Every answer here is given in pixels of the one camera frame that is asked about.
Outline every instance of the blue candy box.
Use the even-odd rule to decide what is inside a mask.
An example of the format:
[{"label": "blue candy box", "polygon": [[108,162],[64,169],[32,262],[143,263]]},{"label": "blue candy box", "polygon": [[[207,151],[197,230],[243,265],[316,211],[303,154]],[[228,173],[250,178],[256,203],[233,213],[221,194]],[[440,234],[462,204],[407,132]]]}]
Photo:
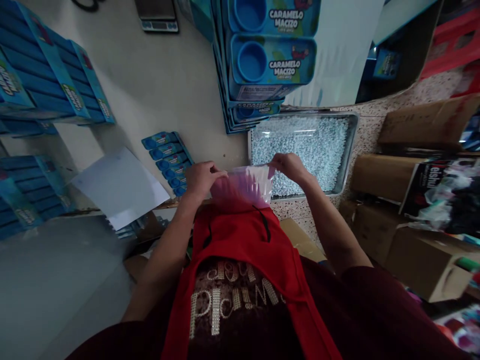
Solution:
[{"label": "blue candy box", "polygon": [[236,34],[230,46],[233,100],[279,100],[314,76],[317,44],[311,38]]},{"label": "blue candy box", "polygon": [[227,0],[223,27],[231,33],[313,37],[320,4],[320,0]]}]

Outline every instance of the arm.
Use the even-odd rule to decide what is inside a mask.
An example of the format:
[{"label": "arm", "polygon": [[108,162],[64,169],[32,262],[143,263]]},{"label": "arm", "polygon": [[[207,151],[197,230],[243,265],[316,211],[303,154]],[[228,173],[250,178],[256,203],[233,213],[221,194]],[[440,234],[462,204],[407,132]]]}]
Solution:
[{"label": "arm", "polygon": [[335,273],[341,276],[352,267],[372,267],[355,235],[324,194],[317,179],[305,169],[302,160],[294,153],[278,153],[271,165],[296,182],[305,193],[318,237]]},{"label": "arm", "polygon": [[122,322],[144,320],[178,279],[195,213],[215,180],[224,176],[227,174],[219,171],[212,161],[195,164],[187,170],[187,191],[138,279]]}]

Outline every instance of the digital scale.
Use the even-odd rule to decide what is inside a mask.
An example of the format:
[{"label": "digital scale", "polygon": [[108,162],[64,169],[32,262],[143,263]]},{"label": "digital scale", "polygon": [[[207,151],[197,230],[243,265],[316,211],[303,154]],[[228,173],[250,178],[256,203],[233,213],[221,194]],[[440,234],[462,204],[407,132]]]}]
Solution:
[{"label": "digital scale", "polygon": [[178,34],[173,0],[135,0],[135,4],[143,31]]}]

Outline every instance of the speckled countertop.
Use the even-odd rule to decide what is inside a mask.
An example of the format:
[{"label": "speckled countertop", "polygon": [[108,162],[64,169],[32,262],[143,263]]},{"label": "speckled countertop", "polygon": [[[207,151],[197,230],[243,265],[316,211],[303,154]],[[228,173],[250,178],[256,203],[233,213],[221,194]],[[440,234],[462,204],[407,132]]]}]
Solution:
[{"label": "speckled countertop", "polygon": [[[360,115],[355,144],[350,159],[349,173],[343,193],[330,197],[330,201],[337,207],[340,201],[350,196],[350,178],[353,164],[359,155],[374,153],[377,149],[377,139],[382,128],[385,116],[391,111],[413,105],[420,105],[448,99],[462,78],[460,68],[446,71],[422,82],[415,84],[409,90],[388,98],[369,102],[362,105],[338,107],[336,111],[356,111]],[[321,248],[317,231],[315,230],[312,213],[307,200],[272,202],[271,208],[280,220],[292,218],[300,227],[315,240]]]}]

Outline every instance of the plastic wrap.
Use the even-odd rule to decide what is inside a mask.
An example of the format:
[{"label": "plastic wrap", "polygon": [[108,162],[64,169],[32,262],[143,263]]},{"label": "plastic wrap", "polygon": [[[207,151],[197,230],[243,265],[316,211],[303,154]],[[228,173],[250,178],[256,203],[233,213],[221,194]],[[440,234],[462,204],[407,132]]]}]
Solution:
[{"label": "plastic wrap", "polygon": [[270,207],[275,168],[264,165],[236,167],[210,189],[213,203],[225,213]]},{"label": "plastic wrap", "polygon": [[425,193],[425,200],[430,206],[421,209],[418,216],[412,216],[415,222],[409,223],[408,226],[432,231],[445,231],[447,227],[451,227],[452,222],[457,221],[454,219],[453,205],[459,199],[459,191],[466,190],[475,197],[475,190],[470,190],[470,186],[478,176],[480,176],[478,166],[450,166],[445,170],[441,182]]}]

